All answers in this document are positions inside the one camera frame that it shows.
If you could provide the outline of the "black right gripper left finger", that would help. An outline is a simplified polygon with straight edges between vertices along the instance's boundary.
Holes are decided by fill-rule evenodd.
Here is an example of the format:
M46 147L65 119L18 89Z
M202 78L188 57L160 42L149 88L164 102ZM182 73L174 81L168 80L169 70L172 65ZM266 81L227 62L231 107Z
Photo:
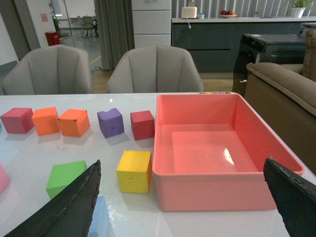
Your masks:
M101 162L97 160L57 196L7 237L86 237L99 195Z

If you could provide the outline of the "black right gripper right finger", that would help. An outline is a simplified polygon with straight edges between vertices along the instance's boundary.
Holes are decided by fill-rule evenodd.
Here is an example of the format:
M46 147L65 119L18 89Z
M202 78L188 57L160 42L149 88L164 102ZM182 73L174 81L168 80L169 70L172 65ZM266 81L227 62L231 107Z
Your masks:
M291 237L316 235L316 186L273 158L263 167L265 181Z

